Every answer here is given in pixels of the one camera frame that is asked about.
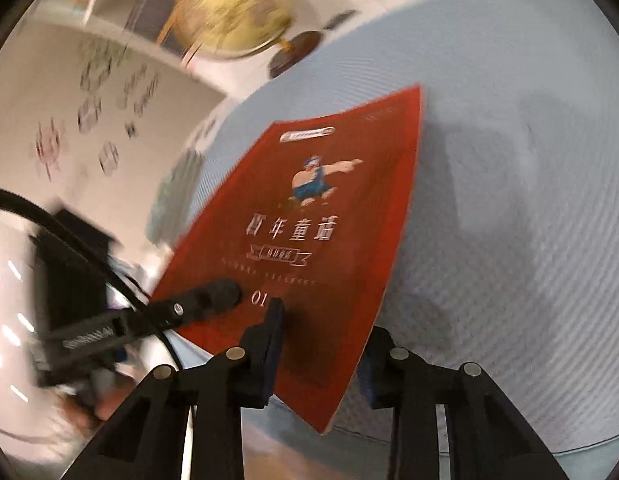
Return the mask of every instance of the beige wall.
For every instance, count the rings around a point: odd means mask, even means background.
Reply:
[[[145,223],[160,180],[176,161],[196,124],[222,95],[145,56],[129,53],[93,95],[102,111],[90,131],[78,128],[78,108],[90,95],[81,89],[88,52],[106,42],[68,28],[29,22],[13,34],[0,55],[0,187],[50,207],[58,200],[112,232],[124,245],[121,255],[138,261],[146,247]],[[121,109],[132,74],[147,70],[128,108]],[[92,84],[103,68],[92,72]],[[158,84],[142,117],[134,103],[158,74]],[[38,124],[51,119],[60,132],[60,154],[48,169],[36,154]],[[130,139],[125,124],[134,121]],[[111,142],[118,168],[106,176],[99,153]],[[10,217],[16,226],[23,223]]]

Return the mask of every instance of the yellow round object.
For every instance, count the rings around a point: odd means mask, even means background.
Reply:
[[[173,19],[181,43],[227,56],[275,40],[292,20],[289,0],[177,0]]]

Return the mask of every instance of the blue textured surface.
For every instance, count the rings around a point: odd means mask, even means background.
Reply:
[[[227,118],[193,211],[272,121],[416,82],[379,324],[429,362],[479,362],[553,451],[619,434],[619,38],[591,0],[430,0],[321,47]],[[336,424],[387,438],[355,390]]]

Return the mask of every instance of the metal screw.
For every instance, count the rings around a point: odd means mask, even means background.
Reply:
[[[392,359],[396,359],[397,361],[404,361],[409,357],[409,351],[407,350],[407,348],[403,348],[401,346],[394,346],[394,348],[389,351],[389,356]]]
[[[154,370],[154,377],[163,380],[172,374],[172,367],[168,365],[160,365]]]
[[[240,348],[240,346],[232,346],[232,348],[227,350],[225,355],[227,356],[227,359],[230,359],[231,361],[238,361],[244,357],[244,350]]]
[[[463,371],[469,376],[478,377],[483,371],[483,368],[476,363],[465,363],[463,366]]]

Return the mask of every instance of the red object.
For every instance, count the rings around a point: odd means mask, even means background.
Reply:
[[[163,300],[231,278],[243,302],[180,334],[212,353],[286,307],[275,393],[327,430],[371,332],[414,181],[422,92],[273,123],[227,177],[158,284]]]

